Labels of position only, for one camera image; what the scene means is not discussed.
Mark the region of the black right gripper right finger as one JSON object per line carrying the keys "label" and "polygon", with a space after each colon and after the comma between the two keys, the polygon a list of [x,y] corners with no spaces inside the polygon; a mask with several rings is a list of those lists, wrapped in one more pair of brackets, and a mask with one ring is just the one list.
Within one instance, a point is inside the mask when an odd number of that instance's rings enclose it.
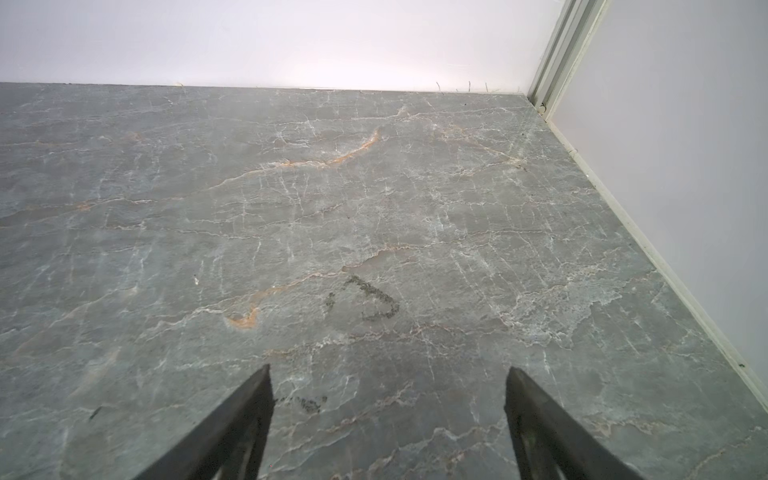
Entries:
{"label": "black right gripper right finger", "polygon": [[638,479],[525,371],[506,378],[504,410],[522,479]]}

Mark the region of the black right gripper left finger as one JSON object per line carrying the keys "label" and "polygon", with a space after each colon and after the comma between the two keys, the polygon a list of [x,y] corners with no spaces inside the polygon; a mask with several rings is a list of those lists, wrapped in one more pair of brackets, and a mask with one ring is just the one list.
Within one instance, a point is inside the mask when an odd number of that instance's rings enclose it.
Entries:
{"label": "black right gripper left finger", "polygon": [[256,479],[275,407],[270,366],[231,393],[139,479]]}

